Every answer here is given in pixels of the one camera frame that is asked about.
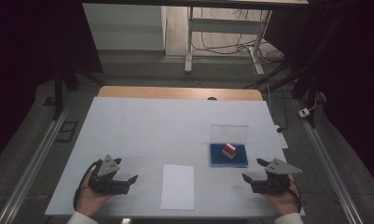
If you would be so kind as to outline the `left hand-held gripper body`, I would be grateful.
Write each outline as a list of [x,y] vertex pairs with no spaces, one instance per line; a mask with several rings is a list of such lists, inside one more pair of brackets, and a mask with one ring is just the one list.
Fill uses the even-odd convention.
[[119,165],[114,162],[110,155],[106,155],[103,160],[98,160],[89,180],[92,190],[107,195],[127,194],[130,189],[128,181],[113,179],[118,170]]

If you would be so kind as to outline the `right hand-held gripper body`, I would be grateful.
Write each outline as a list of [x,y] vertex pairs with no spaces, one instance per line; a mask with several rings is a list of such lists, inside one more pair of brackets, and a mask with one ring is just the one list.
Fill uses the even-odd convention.
[[289,175],[301,174],[302,170],[285,161],[273,159],[265,168],[266,180],[253,180],[251,187],[254,193],[277,195],[290,188]]

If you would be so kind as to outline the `red and white stamp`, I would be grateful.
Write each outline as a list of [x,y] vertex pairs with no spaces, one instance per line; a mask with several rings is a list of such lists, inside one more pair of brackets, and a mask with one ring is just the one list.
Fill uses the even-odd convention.
[[222,154],[232,160],[237,154],[237,148],[230,143],[226,143],[222,149]]

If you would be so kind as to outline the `person's right hand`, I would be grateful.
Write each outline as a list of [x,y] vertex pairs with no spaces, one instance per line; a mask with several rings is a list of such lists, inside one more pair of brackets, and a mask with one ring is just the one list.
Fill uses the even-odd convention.
[[264,197],[271,202],[275,210],[279,215],[287,215],[290,213],[298,213],[299,200],[299,188],[295,183],[293,176],[288,176],[290,179],[291,186],[287,192],[279,195],[264,194]]

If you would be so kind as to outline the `person's left hand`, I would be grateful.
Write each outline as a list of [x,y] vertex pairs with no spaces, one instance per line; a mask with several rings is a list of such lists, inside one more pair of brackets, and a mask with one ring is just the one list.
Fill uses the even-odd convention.
[[94,217],[105,203],[112,198],[112,195],[96,193],[89,185],[91,171],[84,178],[79,196],[76,201],[76,211],[87,217]]

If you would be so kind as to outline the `white table cover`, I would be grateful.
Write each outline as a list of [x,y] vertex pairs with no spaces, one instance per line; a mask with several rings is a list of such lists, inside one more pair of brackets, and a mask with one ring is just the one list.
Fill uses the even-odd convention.
[[[245,168],[213,167],[213,124],[247,125]],[[117,177],[138,175],[128,194],[107,203],[105,217],[253,218],[277,212],[242,179],[266,174],[257,158],[282,159],[279,137],[263,101],[166,100],[97,97],[47,208],[49,216],[73,213],[73,197],[87,168],[105,155],[121,158]],[[195,169],[195,209],[161,210],[165,164]]]

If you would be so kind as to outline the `white paper sheet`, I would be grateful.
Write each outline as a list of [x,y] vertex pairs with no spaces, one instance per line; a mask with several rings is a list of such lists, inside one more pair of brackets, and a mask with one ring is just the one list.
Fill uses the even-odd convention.
[[161,210],[195,209],[195,169],[192,166],[165,164],[163,167]]

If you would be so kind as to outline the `black stand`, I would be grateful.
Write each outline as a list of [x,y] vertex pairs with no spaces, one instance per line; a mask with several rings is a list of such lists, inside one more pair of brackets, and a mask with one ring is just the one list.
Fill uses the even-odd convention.
[[65,84],[69,91],[78,91],[80,83],[77,80],[77,74],[86,77],[87,79],[99,85],[100,87],[106,85],[106,83],[102,79],[98,78],[94,73],[89,72],[86,69],[82,69],[80,66],[71,63],[60,63],[54,70],[54,120],[57,120],[63,112],[62,84]]
[[256,75],[257,81],[252,84],[245,86],[246,89],[257,89],[261,92],[269,94],[272,91],[282,88],[284,85],[295,81],[296,84],[291,90],[291,97],[294,99],[301,99],[305,93],[308,93],[307,107],[309,115],[305,116],[305,119],[310,123],[310,125],[315,128],[314,122],[314,109],[317,106],[316,101],[316,79],[312,73],[311,64],[298,69],[297,71],[292,71],[285,78],[270,83],[270,80],[277,76],[281,71],[288,67],[287,62],[281,62],[267,75]]

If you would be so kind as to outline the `wooden table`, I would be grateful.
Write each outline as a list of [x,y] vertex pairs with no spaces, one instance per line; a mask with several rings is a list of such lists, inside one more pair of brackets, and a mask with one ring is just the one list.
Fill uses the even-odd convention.
[[190,99],[207,100],[214,97],[223,101],[262,101],[263,97],[257,90],[236,89],[204,89],[204,88],[171,88],[171,87],[133,87],[103,86],[99,97],[126,97],[148,99]]

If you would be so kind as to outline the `dark curtain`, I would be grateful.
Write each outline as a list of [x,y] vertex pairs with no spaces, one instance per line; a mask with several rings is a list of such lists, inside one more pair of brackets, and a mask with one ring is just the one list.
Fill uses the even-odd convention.
[[298,70],[340,19],[312,72],[328,119],[374,178],[374,0],[308,1],[308,10],[274,11],[265,38]]
[[0,0],[0,154],[35,101],[36,88],[101,73],[84,0]]

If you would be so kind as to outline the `white cabinet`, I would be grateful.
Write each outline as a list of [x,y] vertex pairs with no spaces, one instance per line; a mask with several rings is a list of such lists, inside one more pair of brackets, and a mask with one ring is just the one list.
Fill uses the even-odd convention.
[[97,49],[165,50],[166,7],[84,3]]

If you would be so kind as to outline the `aluminium rail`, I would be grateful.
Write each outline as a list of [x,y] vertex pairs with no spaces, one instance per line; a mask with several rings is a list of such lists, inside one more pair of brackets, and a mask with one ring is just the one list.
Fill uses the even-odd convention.
[[306,119],[301,120],[306,133],[312,142],[313,148],[316,151],[317,157],[326,172],[326,176],[331,184],[331,187],[338,198],[338,202],[348,219],[348,222],[350,224],[365,224],[355,202],[353,201],[350,191],[348,191],[345,184],[341,180],[335,163],[328,154],[320,134]]
[[50,123],[48,130],[45,132],[44,138],[38,145],[33,157],[29,161],[26,169],[23,171],[21,178],[11,192],[10,197],[0,213],[0,224],[13,223],[69,110],[70,106],[66,105],[60,112],[59,116]]

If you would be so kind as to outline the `black floor socket frame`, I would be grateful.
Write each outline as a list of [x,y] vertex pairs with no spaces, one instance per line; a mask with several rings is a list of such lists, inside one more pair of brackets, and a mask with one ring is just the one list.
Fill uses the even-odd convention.
[[56,142],[70,143],[76,133],[77,121],[65,121],[55,138]]

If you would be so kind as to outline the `white desk frame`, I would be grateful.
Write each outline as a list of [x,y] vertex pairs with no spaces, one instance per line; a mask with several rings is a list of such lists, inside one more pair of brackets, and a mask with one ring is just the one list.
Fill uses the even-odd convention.
[[254,35],[256,37],[254,46],[248,47],[247,51],[251,56],[253,68],[257,75],[264,75],[264,70],[258,58],[259,47],[269,24],[271,11],[263,10],[262,18],[259,21],[249,20],[225,20],[208,19],[200,16],[194,17],[194,7],[187,8],[187,49],[185,60],[185,73],[192,71],[192,36],[194,33],[216,33],[216,34],[236,34]]

